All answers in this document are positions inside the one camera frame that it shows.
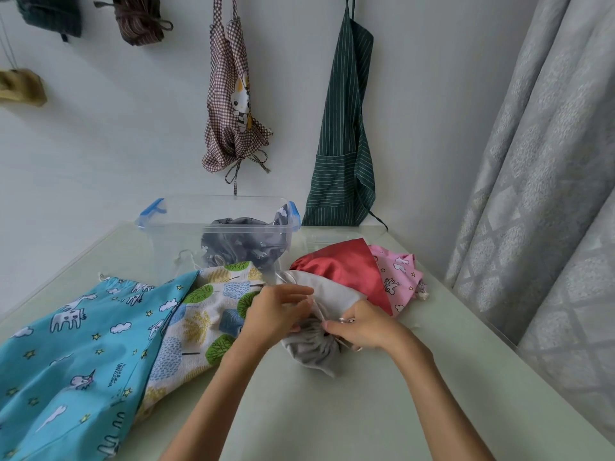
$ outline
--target curtain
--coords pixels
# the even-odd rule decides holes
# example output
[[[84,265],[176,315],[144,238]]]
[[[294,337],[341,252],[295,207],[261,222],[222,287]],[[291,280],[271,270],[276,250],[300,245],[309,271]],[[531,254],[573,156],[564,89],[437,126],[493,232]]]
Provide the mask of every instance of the curtain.
[[[615,0],[539,0],[446,282],[615,443]]]

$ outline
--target rolled dark green apron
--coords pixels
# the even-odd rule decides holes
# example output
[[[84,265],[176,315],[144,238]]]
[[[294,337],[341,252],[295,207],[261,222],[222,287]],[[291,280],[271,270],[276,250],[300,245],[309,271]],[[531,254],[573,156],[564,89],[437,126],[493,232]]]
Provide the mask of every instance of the rolled dark green apron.
[[[374,37],[352,20],[354,5],[350,16],[346,0],[304,225],[357,226],[376,200],[362,112]]]

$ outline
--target red satin fabric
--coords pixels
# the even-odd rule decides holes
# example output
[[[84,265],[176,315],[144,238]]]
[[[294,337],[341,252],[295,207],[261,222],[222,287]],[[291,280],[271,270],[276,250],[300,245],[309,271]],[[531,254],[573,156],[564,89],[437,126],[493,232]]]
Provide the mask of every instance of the red satin fabric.
[[[380,269],[363,238],[343,241],[298,258],[290,270],[307,271],[365,294],[374,305],[393,315]]]

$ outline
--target yellow star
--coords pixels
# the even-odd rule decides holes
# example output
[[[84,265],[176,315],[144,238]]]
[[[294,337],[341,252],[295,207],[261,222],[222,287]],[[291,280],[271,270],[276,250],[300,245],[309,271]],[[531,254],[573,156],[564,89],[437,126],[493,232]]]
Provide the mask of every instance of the yellow star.
[[[7,451],[4,454],[4,459],[11,459],[19,450],[17,448],[13,448],[11,451]]]

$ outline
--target clear plastic container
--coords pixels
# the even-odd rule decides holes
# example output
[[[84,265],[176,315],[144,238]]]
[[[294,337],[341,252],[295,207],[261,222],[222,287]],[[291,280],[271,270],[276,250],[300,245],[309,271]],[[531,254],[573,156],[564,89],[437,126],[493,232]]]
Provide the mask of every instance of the clear plastic container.
[[[278,210],[286,206],[286,224],[271,224]],[[267,225],[211,224],[222,218],[250,217]],[[267,276],[280,269],[280,262],[290,249],[292,233],[301,227],[301,217],[295,203],[281,197],[245,197],[226,195],[172,195],[155,200],[141,212],[135,222],[150,238],[156,273],[161,283],[179,275],[223,263],[211,253],[219,251],[220,244],[241,243],[245,240],[274,239],[276,249],[283,251],[274,263],[262,267]],[[202,245],[204,235],[209,240],[221,240],[213,247]],[[235,262],[250,261],[235,258]]]

